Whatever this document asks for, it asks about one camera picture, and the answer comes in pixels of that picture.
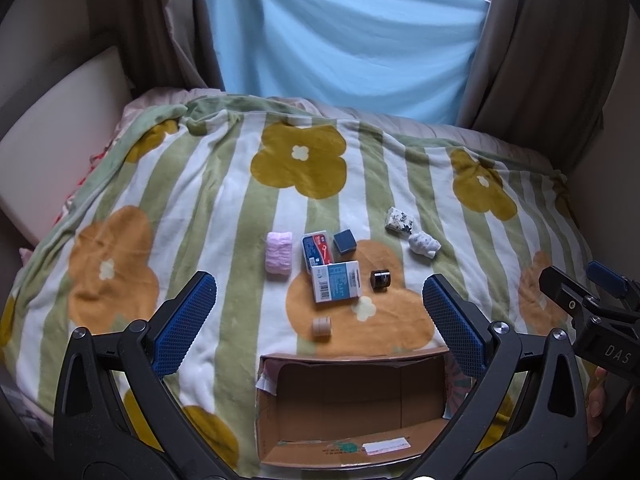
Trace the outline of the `person's right hand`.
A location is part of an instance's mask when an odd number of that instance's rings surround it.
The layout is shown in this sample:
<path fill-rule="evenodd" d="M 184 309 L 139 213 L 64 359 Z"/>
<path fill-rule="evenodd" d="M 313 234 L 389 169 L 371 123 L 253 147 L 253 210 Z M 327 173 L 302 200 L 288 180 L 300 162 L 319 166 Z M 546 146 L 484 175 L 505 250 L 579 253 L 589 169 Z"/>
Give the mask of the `person's right hand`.
<path fill-rule="evenodd" d="M 600 417 L 606 401 L 606 393 L 604 388 L 606 374 L 608 374 L 608 372 L 602 367 L 597 367 L 594 371 L 594 379 L 596 380 L 596 385 L 589 393 L 586 405 L 587 434 L 589 441 L 592 441 L 595 437 L 597 437 L 597 435 L 600 434 L 602 428 Z"/>

